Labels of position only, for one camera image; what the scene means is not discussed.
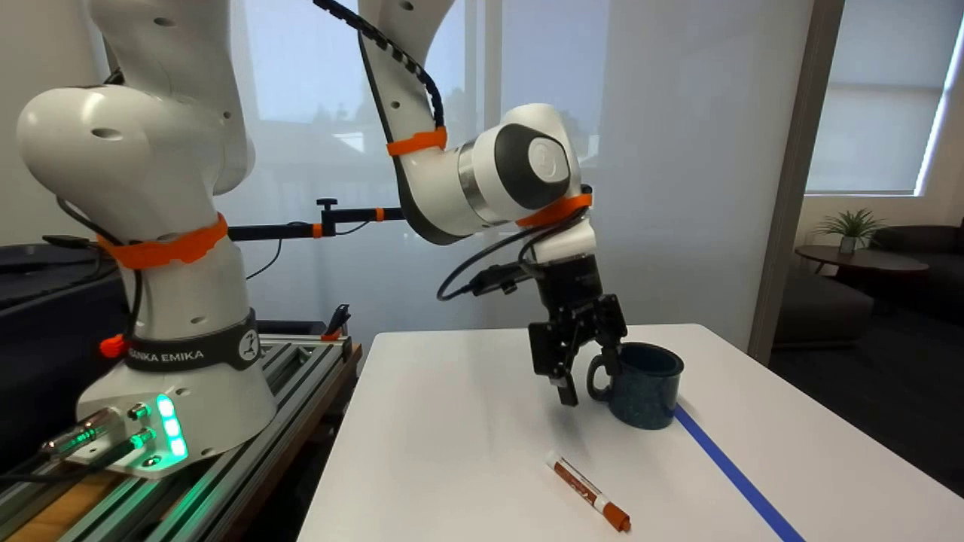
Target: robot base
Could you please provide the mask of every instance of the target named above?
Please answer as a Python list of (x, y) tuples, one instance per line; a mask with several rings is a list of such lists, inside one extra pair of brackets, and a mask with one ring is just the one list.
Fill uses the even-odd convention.
[(273, 410), (258, 360), (247, 369), (213, 363), (183, 372), (118, 363), (81, 393), (79, 435), (87, 442), (65, 460), (164, 479), (247, 442)]

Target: floor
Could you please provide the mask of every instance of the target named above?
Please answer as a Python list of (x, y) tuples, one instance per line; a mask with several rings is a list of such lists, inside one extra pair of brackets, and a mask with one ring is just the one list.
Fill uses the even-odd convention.
[(774, 352), (770, 360), (964, 497), (964, 327), (877, 304), (860, 345)]

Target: cup handle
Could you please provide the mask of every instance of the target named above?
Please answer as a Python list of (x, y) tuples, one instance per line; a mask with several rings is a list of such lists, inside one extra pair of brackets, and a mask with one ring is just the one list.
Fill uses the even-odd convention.
[(599, 369), (603, 363), (604, 363), (603, 355), (596, 355), (596, 357), (591, 360), (586, 392), (591, 392), (592, 401), (604, 401), (604, 396), (607, 396), (607, 385), (604, 385), (604, 388), (596, 388), (596, 369)]

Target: orange ring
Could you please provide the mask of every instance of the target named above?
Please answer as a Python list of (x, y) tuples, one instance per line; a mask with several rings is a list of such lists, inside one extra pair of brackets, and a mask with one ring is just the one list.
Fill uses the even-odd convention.
[(576, 215), (582, 211), (586, 211), (592, 204), (592, 192), (579, 192), (579, 195), (566, 195), (549, 206), (541, 206), (539, 212), (529, 212), (524, 219), (514, 219), (519, 229), (541, 229), (549, 222)]
[(424, 146), (446, 146), (446, 142), (448, 142), (448, 133), (441, 125), (441, 130), (432, 130), (432, 133), (416, 133), (411, 138), (392, 142), (390, 153), (392, 156), (418, 153)]
[(226, 234), (229, 222), (218, 212), (212, 226), (179, 234), (172, 240), (111, 244), (106, 236), (95, 236), (95, 244), (122, 267), (143, 270), (164, 267), (168, 262), (195, 262)]

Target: window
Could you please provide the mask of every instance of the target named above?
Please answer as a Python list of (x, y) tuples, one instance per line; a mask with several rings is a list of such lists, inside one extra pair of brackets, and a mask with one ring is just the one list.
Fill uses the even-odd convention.
[(923, 195), (960, 58), (964, 0), (847, 0), (810, 192)]

